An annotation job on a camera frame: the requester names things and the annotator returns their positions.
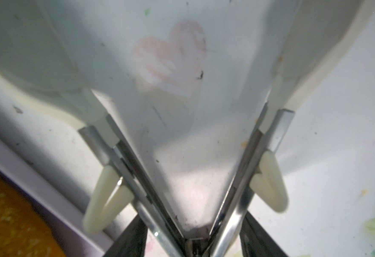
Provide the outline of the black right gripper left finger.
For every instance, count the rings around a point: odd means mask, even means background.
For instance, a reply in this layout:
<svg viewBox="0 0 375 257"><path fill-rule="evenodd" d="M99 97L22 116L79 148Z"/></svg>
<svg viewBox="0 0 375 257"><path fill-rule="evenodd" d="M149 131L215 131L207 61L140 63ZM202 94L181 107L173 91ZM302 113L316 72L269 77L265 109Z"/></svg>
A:
<svg viewBox="0 0 375 257"><path fill-rule="evenodd" d="M132 220L103 257L143 257L148 228L139 215Z"/></svg>

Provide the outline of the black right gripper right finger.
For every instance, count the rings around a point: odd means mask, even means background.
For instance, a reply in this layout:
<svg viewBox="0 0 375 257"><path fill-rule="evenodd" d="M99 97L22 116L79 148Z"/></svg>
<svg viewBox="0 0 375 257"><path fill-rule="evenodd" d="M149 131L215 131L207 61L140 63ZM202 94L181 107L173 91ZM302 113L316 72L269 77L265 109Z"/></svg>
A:
<svg viewBox="0 0 375 257"><path fill-rule="evenodd" d="M288 257L250 212L244 216L239 236L244 257Z"/></svg>

